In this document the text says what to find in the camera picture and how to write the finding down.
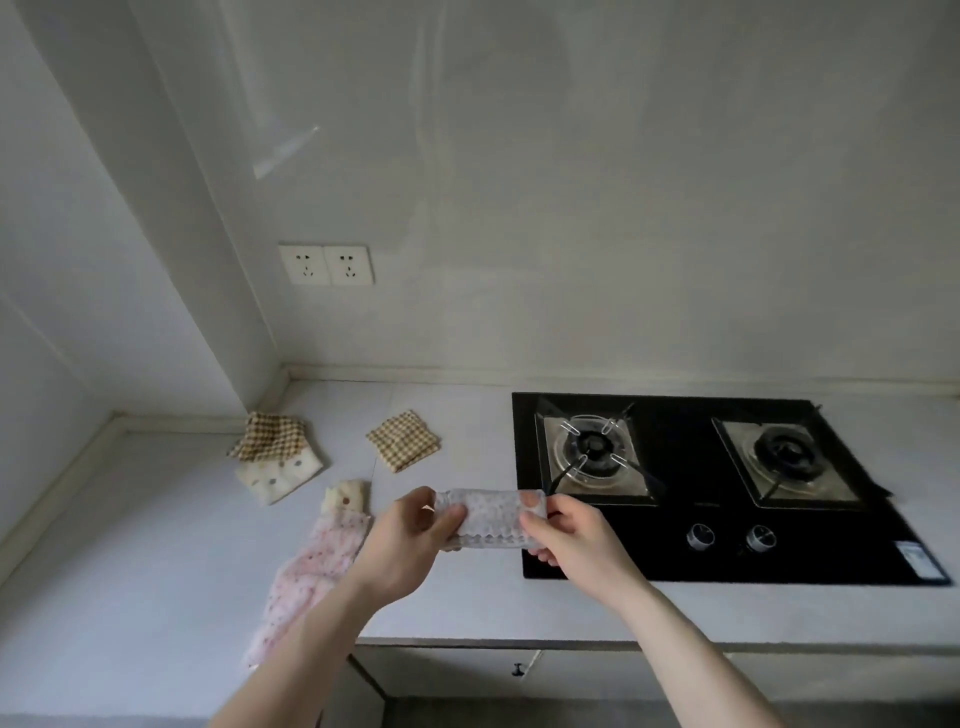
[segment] hand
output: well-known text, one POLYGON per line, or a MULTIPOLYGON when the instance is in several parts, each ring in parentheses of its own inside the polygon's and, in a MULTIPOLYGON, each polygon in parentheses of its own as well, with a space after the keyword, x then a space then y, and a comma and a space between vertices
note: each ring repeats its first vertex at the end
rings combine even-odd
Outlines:
POLYGON ((412 594, 423 583, 437 552, 467 516, 455 505, 438 519, 432 510, 436 494, 422 486, 395 500, 373 524, 345 580, 362 588, 374 610, 412 594))
POLYGON ((649 586, 600 511, 564 495, 550 496, 546 508, 549 521, 520 514, 523 530, 544 546, 530 553, 559 566, 582 592, 615 612, 631 586, 649 586))

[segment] backsplash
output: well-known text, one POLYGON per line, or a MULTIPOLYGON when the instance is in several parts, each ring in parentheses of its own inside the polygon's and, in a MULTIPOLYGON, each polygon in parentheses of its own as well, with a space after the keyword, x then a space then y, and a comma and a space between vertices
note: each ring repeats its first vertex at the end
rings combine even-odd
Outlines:
POLYGON ((131 5, 283 361, 960 378, 955 5, 131 5))

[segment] forearm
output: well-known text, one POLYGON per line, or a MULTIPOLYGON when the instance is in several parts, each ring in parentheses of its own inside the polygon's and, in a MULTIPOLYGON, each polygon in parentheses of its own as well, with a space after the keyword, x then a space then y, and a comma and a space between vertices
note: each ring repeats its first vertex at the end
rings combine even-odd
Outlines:
POLYGON ((313 728, 337 671, 376 611, 349 575, 299 619, 210 728, 313 728))
POLYGON ((617 612, 684 728, 781 728, 765 697, 665 596, 637 580, 617 612))

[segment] white cabinet door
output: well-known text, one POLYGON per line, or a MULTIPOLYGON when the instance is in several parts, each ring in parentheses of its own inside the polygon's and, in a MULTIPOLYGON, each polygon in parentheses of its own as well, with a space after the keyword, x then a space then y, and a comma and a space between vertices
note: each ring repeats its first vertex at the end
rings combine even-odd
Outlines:
POLYGON ((384 700, 350 663, 340 668, 326 701, 321 728, 380 728, 384 700))
POLYGON ((535 650, 357 646, 353 654, 390 697, 509 697, 535 650))
POLYGON ((772 700, 946 700, 960 696, 960 658, 733 654, 772 700))
POLYGON ((529 697, 665 700, 642 652, 544 650, 521 681, 529 697))

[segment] white countertop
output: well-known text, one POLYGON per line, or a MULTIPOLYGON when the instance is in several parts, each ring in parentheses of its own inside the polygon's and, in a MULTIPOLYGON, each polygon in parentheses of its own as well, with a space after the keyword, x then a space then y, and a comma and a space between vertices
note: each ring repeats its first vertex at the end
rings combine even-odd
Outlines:
MULTIPOLYGON (((960 578, 960 406, 830 396, 824 415, 954 578, 960 578)), ((0 715, 209 716, 276 568, 324 488, 372 481, 377 514, 418 485, 515 488, 510 390, 295 382, 283 411, 309 420, 330 467, 261 508, 223 457, 233 438, 131 435, 0 589, 0 715), (413 408, 443 438, 403 473, 364 434, 413 408)), ((960 648, 960 589, 661 583, 719 643, 960 648)), ((511 550, 441 554, 423 586, 376 615, 368 642, 629 641, 564 581, 528 581, 511 550)))

